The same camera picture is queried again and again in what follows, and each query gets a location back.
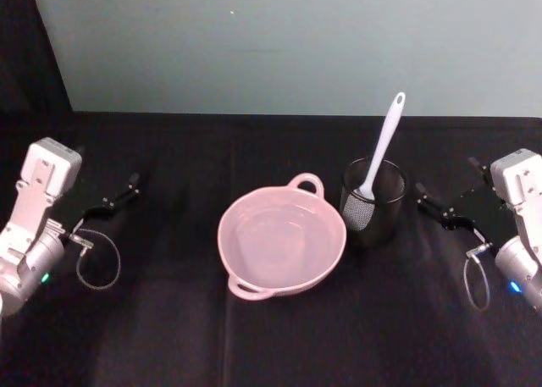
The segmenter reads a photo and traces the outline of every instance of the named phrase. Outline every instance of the bowl handle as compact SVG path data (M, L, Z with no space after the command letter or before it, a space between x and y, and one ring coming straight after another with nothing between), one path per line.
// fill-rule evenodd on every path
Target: bowl handle
M238 296L239 298L242 298L243 300L248 300L248 301L265 300L273 296L274 294L274 292L271 290L255 289L253 286L244 285L236 277L231 276L231 275L230 275L230 278L228 279L228 288L230 288L230 291L235 296Z
M324 184L317 175L311 173L299 174L290 183L288 186L293 186L297 188L301 182L310 182L316 188L316 195L318 198L324 198Z

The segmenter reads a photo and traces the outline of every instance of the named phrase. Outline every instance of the cable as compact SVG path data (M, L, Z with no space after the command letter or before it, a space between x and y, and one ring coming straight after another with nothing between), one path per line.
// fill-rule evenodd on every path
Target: cable
M97 230L92 230L92 229L81 229L79 226L77 226L78 231L80 230L81 232L91 233L91 234L94 234L94 235L100 235L105 240L107 240L111 244L111 246L113 246L113 249L115 250L115 254L117 255L118 266L117 266L117 273L115 274L115 278L109 284L107 284L107 285L99 285L99 286L98 285L92 285L83 278L83 276L81 275L81 272L80 272L80 265L81 265L81 262L83 260L83 257L86 254L85 251L83 251L79 255L79 259L77 260L77 264L75 266L75 272L77 273L77 278L79 279L79 281L84 286L90 288L91 290L94 290L94 291L108 290L109 288L113 287L117 283L117 281L119 280L119 277L120 277L121 265L120 265L120 252L119 252L119 249L114 244L114 242L109 237L107 237L104 233L98 232Z
M490 293L489 293L489 282L488 282L487 276L485 275L484 266L482 265L482 263L478 259L477 255L479 253L482 253L482 252L485 252L486 250L488 250L490 246L491 246L490 244L485 244L484 243L483 245L477 247L476 249L472 249L471 251L467 252L467 260L465 260L465 265L463 266L463 281L465 283L465 290L467 291L468 300L471 303L471 305L480 312L483 312L486 309L488 309L489 302L490 302ZM476 265L480 269L480 272L482 273L482 277L484 278L485 304L483 304L483 306L479 306L474 301L473 294L471 293L471 289L470 289L470 286L468 284L467 268L468 268L468 264L471 261L471 259L474 260L474 262L476 263Z

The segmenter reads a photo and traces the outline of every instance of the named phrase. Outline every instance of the blue led light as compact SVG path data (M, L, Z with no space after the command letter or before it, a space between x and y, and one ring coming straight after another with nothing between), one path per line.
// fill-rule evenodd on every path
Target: blue led light
M517 285L515 281L510 281L510 289L512 290L512 292L516 292L518 294L521 294L522 292L521 287Z

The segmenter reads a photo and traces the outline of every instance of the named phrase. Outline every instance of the black table surface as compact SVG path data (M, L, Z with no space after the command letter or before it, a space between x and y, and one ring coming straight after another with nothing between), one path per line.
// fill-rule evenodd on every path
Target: black table surface
M79 180L104 194L134 170L144 180L136 203L97 226L119 246L119 282L83 287L69 248L25 308L3 319L0 385L540 385L542 319L509 292L489 256L491 304L474 310L462 266L478 242L422 215L412 193L390 243L348 246L315 288L260 302L228 291L216 241L227 207L301 172L318 175L337 207L342 170L371 153L381 123L79 113L53 125L4 115L2 222L27 147L45 135L86 146ZM449 201L480 183L468 157L542 152L541 127L539 119L408 117L386 157Z

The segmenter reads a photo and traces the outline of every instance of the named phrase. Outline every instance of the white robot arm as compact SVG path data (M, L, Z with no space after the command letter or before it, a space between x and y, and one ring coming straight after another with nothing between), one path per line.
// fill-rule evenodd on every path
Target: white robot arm
M492 163L490 171L497 196L514 213L518 232L500 248L495 263L542 315L542 157L520 149Z
M16 313L62 258L62 225L49 218L51 207L74 184L81 155L51 138L30 145L11 218L0 233L0 317ZM83 247L92 243L71 236Z

